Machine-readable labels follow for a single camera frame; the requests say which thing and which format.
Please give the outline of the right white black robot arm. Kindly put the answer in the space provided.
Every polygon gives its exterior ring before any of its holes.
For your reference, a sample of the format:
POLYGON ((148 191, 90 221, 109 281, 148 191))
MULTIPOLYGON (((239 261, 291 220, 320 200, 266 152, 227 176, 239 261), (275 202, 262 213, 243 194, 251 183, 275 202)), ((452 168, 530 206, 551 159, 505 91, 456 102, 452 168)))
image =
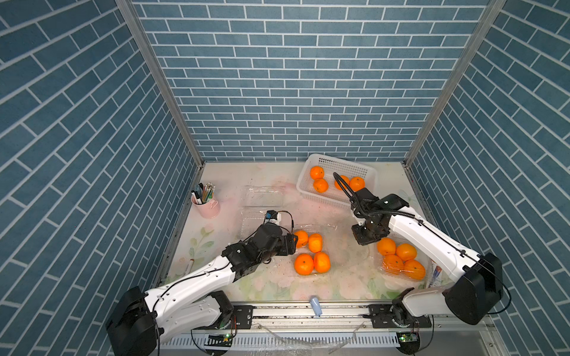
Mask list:
POLYGON ((481 255, 463 246, 396 194, 379 198, 363 189, 349 200, 357 221, 352 232, 359 245, 398 234, 426 254, 451 280, 445 286, 402 292, 392 302, 395 323, 409 326, 419 317, 440 314, 476 325, 502 299, 503 264, 492 253, 481 255))

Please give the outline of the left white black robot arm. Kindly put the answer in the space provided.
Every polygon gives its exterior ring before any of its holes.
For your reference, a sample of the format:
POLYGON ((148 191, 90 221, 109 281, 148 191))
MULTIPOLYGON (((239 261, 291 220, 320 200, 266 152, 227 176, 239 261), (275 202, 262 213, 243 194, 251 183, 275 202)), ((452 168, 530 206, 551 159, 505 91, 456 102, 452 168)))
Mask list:
POLYGON ((293 255, 298 237, 274 222, 173 283, 144 292, 135 286, 120 298, 105 327, 115 355, 150 355, 162 341, 188 330, 218 329, 233 320, 222 288, 252 274, 275 256, 293 255))

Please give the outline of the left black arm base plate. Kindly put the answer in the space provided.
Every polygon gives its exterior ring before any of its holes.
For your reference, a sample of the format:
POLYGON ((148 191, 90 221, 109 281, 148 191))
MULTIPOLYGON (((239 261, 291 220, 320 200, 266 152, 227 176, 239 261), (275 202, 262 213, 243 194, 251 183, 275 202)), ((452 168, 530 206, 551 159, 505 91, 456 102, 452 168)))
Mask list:
POLYGON ((221 316, 214 322, 214 329, 251 329, 254 306, 234 305, 232 308, 223 307, 221 316))

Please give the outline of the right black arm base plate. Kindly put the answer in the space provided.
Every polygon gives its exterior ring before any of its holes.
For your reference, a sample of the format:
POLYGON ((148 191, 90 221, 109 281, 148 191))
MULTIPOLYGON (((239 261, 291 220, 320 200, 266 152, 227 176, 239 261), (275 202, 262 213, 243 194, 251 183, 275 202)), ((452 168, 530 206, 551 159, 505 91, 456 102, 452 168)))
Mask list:
POLYGON ((429 317, 414 317, 400 306, 388 303, 371 304, 364 319, 371 321, 374 329, 421 329, 432 327, 429 317))

